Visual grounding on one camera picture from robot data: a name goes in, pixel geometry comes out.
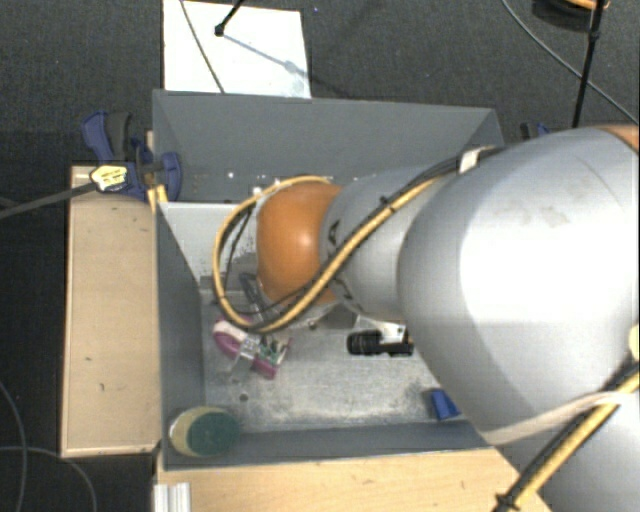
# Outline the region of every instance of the black carpet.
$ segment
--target black carpet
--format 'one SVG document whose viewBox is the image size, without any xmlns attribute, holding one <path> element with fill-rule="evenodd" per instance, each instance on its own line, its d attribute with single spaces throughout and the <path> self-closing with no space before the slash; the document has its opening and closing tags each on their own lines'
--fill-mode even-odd
<svg viewBox="0 0 640 512">
<path fill-rule="evenodd" d="M 584 33 L 559 26 L 575 20 L 545 20 L 530 0 L 510 3 L 581 69 Z M 500 0 L 248 5 L 303 12 L 313 96 L 492 107 L 510 142 L 518 140 L 522 121 L 552 130 L 570 124 L 578 80 L 524 33 Z M 92 158 L 78 131 L 92 111 L 128 110 L 133 132 L 151 127 L 151 90 L 162 85 L 162 4 L 23 0 L 4 2 L 0 12 L 0 197 L 21 202 L 61 190 L 71 163 Z M 592 70 L 593 81 L 636 118 L 639 22 L 637 0 L 611 2 Z M 587 92 L 584 124 L 624 120 Z M 65 205 L 0 221 L 0 381 L 16 401 L 29 444 L 49 450 L 58 443 L 65 224 Z M 0 446 L 18 440 L 11 409 L 0 399 Z M 29 464 L 25 512 L 90 510 L 82 481 L 67 466 L 40 455 Z M 149 508 L 150 457 L 80 464 L 93 480 L 99 510 Z M 19 469 L 17 454 L 0 452 L 2 512 L 14 510 Z"/>
</svg>

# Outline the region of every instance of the blue clamp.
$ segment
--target blue clamp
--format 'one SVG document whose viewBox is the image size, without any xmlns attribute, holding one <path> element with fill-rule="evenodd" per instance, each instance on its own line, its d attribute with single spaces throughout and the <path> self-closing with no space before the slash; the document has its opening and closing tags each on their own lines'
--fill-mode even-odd
<svg viewBox="0 0 640 512">
<path fill-rule="evenodd" d="M 128 125 L 131 114 L 114 112 L 108 114 L 98 110 L 82 121 L 82 137 L 85 144 L 96 155 L 99 164 L 117 163 L 127 170 L 125 183 L 121 186 L 101 192 L 116 192 L 139 201 L 147 200 L 147 189 L 151 185 L 163 184 L 167 188 L 167 197 L 176 201 L 182 185 L 182 168 L 178 155 L 164 153 L 160 162 L 153 161 L 153 153 L 140 139 L 128 138 Z M 151 180 L 145 175 L 152 174 Z"/>
<path fill-rule="evenodd" d="M 431 391 L 431 403 L 438 421 L 448 420 L 461 414 L 456 404 L 453 403 L 451 398 L 449 398 L 442 389 L 434 389 Z"/>
</svg>

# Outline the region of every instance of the black cable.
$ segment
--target black cable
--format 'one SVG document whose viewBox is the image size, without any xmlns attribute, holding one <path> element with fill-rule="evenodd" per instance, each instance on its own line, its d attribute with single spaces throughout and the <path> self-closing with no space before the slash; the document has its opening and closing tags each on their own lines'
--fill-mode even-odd
<svg viewBox="0 0 640 512">
<path fill-rule="evenodd" d="M 182 7 L 182 13 L 184 14 L 184 18 L 185 20 L 187 20 L 187 25 L 189 25 L 189 30 L 191 30 L 191 35 L 193 36 L 193 39 L 198 45 L 198 49 L 200 50 L 200 55 L 202 55 L 202 58 L 204 59 L 205 63 L 207 64 L 207 67 L 209 68 L 209 73 L 211 73 L 213 80 L 218 86 L 218 89 L 220 89 L 220 94 L 226 94 L 224 88 L 222 87 L 222 84 L 220 83 L 220 79 L 218 78 L 218 75 L 216 75 L 216 72 L 213 70 L 213 66 L 211 65 L 211 62 L 209 62 L 209 57 L 207 57 L 207 54 L 204 51 L 202 44 L 200 43 L 200 38 L 198 37 L 198 34 L 196 34 L 196 29 L 193 28 L 193 24 L 191 23 L 191 18 L 189 17 L 187 8 L 184 5 L 184 0 L 178 0 L 178 1 L 180 2 L 180 7 Z"/>
<path fill-rule="evenodd" d="M 253 210 L 255 209 L 255 205 L 253 205 L 251 208 L 249 208 L 245 214 L 244 214 L 244 220 L 242 222 L 242 225 L 240 226 L 240 229 L 238 230 L 238 232 L 236 233 L 236 236 L 233 239 L 233 242 L 231 243 L 231 251 L 229 252 L 229 259 L 227 260 L 227 269 L 225 271 L 224 274 L 224 282 L 223 282 L 223 287 L 224 290 L 227 290 L 227 283 L 229 281 L 229 274 L 231 274 L 231 266 L 233 264 L 232 260 L 233 260 L 233 255 L 236 252 L 236 248 L 238 246 L 238 242 L 240 241 L 240 238 L 242 238 L 242 233 L 244 233 L 244 230 L 247 228 L 247 224 L 249 224 L 249 220 L 251 219 L 251 214 L 253 213 Z"/>
<path fill-rule="evenodd" d="M 582 114 L 582 104 L 584 103 L 584 94 L 587 91 L 587 83 L 589 82 L 589 73 L 591 73 L 591 63 L 593 62 L 593 54 L 596 51 L 596 42 L 600 38 L 600 21 L 602 20 L 602 12 L 604 11 L 604 3 L 608 0 L 597 0 L 596 10 L 593 13 L 591 26 L 589 27 L 589 45 L 587 53 L 584 57 L 584 66 L 582 67 L 582 77 L 580 78 L 580 89 L 578 90 L 578 98 L 576 99 L 576 109 L 573 113 L 572 128 L 577 128 L 580 124 L 580 115 Z"/>
<path fill-rule="evenodd" d="M 50 196 L 42 197 L 40 199 L 36 199 L 35 201 L 30 201 L 28 203 L 22 203 L 17 206 L 13 206 L 11 208 L 7 208 L 6 210 L 0 211 L 0 220 L 8 219 L 9 217 L 13 217 L 14 215 L 18 215 L 19 213 L 25 213 L 31 210 L 35 210 L 42 206 L 46 206 L 49 204 L 59 203 L 61 201 L 67 201 L 77 196 L 81 196 L 86 194 L 87 192 L 94 192 L 96 190 L 95 183 L 86 183 L 79 187 L 74 187 L 69 190 L 64 190 L 62 192 L 58 192 L 57 194 L 52 194 Z"/>
<path fill-rule="evenodd" d="M 22 446 L 0 446 L 0 453 L 3 453 L 3 452 L 17 452 L 17 451 L 21 451 L 21 450 L 23 450 Z M 60 461 L 60 462 L 63 462 L 65 464 L 68 464 L 69 466 L 71 466 L 75 470 L 75 472 L 78 473 L 78 475 L 80 475 L 80 477 L 84 481 L 85 485 L 87 486 L 87 489 L 89 490 L 89 494 L 91 495 L 91 508 L 92 508 L 93 512 L 98 512 L 98 499 L 96 497 L 96 490 L 94 489 L 93 484 L 91 483 L 91 479 L 89 478 L 89 476 L 85 473 L 85 471 L 80 466 L 78 466 L 78 464 L 76 464 L 72 460 L 63 459 L 57 453 L 52 452 L 50 450 L 45 450 L 44 448 L 36 448 L 36 447 L 33 447 L 33 446 L 28 446 L 27 450 L 30 453 L 37 453 L 37 454 L 40 454 L 40 455 L 47 455 L 48 457 L 54 458 L 56 461 Z"/>
<path fill-rule="evenodd" d="M 638 371 L 637 361 L 632 360 L 631 362 L 625 362 L 622 369 L 619 370 L 616 375 L 614 375 L 614 377 L 602 388 L 602 391 L 615 391 L 622 382 L 631 377 L 636 371 Z M 511 488 L 505 494 L 496 497 L 498 504 L 494 507 L 493 512 L 512 512 L 513 510 L 518 510 L 513 505 L 515 499 L 531 481 L 531 478 L 538 472 L 540 466 L 545 463 L 549 456 L 562 444 L 568 435 L 582 425 L 590 413 L 591 411 L 586 411 L 576 416 L 538 452 L 533 460 L 529 462 L 527 467 L 520 472 L 520 477 L 511 486 Z M 596 429 L 588 439 L 591 439 L 600 428 Z"/>
<path fill-rule="evenodd" d="M 582 75 L 580 74 L 579 71 L 577 71 L 576 69 L 571 67 L 571 65 L 567 61 L 565 61 L 562 57 L 560 57 L 560 55 L 558 55 L 551 48 L 549 48 L 549 46 L 547 46 L 547 44 L 544 41 L 542 41 L 542 39 L 540 39 L 537 35 L 535 35 L 531 31 L 531 29 L 525 24 L 525 22 L 522 21 L 520 19 L 520 17 L 515 13 L 515 11 L 509 5 L 507 0 L 500 0 L 500 1 L 502 2 L 502 5 L 506 9 L 506 11 L 509 13 L 509 15 L 515 20 L 515 22 L 520 26 L 520 28 L 522 30 L 524 30 L 527 33 L 527 35 L 531 39 L 533 39 L 534 42 L 536 42 L 538 44 L 538 46 L 540 46 L 543 50 L 545 50 L 551 57 L 553 57 L 558 63 L 560 63 L 570 73 L 575 75 L 577 78 L 582 78 Z M 588 81 L 587 85 L 589 87 L 591 87 L 591 89 L 593 89 L 595 92 L 597 92 L 600 96 L 602 96 L 614 108 L 616 108 L 618 111 L 620 111 L 632 123 L 638 124 L 638 120 L 635 117 L 633 117 L 633 115 L 627 109 L 625 109 L 622 105 L 620 105 L 617 101 L 615 101 L 611 96 L 609 96 L 602 89 L 600 89 L 600 87 L 598 87 L 596 84 L 594 84 L 591 81 Z"/>
<path fill-rule="evenodd" d="M 16 426 L 18 427 L 18 433 L 20 435 L 20 446 L 18 449 L 22 452 L 22 471 L 20 473 L 20 491 L 18 493 L 18 499 L 16 501 L 16 512 L 20 512 L 22 510 L 22 504 L 24 503 L 24 493 L 27 487 L 27 466 L 28 466 L 28 446 L 27 446 L 27 436 L 24 432 L 24 423 L 22 423 L 22 418 L 20 417 L 20 413 L 18 412 L 18 407 L 16 403 L 11 398 L 11 395 L 7 391 L 7 388 L 4 386 L 2 381 L 0 381 L 0 392 L 4 395 L 5 400 L 9 404 L 11 408 L 11 412 L 13 413 L 14 418 L 16 419 Z"/>
</svg>

